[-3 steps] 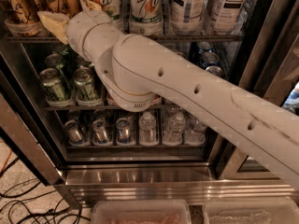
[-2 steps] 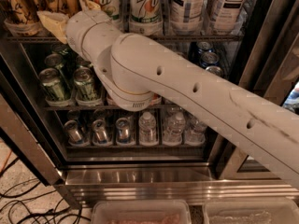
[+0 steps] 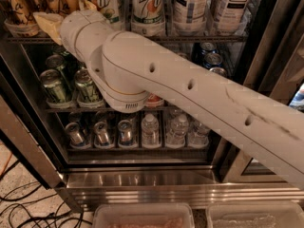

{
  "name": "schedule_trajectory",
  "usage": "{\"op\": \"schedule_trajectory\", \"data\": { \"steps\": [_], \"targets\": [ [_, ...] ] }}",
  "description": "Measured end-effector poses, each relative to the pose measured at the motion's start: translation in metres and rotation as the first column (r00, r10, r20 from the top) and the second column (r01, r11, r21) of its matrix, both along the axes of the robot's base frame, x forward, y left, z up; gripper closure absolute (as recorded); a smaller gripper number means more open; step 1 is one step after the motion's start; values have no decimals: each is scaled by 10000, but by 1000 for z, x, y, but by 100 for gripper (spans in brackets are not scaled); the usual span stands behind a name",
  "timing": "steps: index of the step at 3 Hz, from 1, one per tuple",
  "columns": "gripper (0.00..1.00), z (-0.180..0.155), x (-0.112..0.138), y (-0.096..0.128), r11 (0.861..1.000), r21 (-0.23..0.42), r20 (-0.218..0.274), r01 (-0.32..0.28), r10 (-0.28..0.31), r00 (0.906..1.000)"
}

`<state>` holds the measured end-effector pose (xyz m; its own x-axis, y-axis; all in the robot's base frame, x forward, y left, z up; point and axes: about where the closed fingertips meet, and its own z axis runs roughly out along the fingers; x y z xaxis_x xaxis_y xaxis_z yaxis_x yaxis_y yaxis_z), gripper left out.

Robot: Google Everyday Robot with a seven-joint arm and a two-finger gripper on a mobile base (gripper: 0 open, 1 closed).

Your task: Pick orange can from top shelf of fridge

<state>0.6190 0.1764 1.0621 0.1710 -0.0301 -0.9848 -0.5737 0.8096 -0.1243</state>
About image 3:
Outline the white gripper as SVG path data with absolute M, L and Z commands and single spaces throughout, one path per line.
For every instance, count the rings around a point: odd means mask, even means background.
M 33 16 L 39 28 L 57 45 L 63 44 L 78 60 L 87 61 L 114 29 L 95 11 L 97 7 L 92 2 L 78 0 L 78 4 L 80 10 L 65 19 L 57 13 L 34 12 Z

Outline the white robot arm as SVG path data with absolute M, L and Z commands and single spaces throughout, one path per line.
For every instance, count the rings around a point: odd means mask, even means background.
M 93 9 L 37 12 L 39 28 L 86 65 L 115 110 L 155 94 L 204 123 L 289 184 L 304 188 L 304 114 L 187 61 L 150 39 L 116 30 Z

